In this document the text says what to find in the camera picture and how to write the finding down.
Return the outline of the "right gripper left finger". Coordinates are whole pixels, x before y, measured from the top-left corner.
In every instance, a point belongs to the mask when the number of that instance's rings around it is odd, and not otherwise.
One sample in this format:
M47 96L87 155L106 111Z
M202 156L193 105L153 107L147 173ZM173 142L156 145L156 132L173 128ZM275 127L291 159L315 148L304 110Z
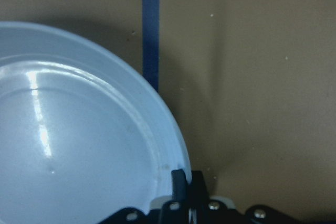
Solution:
M178 202L187 202L188 183L182 169L173 170L172 176L172 199Z

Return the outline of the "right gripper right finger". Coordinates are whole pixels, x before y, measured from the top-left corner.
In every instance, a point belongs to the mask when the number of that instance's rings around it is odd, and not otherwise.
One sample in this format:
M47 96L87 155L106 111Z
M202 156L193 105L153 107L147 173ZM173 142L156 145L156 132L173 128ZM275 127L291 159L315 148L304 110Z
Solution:
M203 173L200 170L192 171L192 181L188 186L188 201L190 204L204 204L209 200L209 193Z

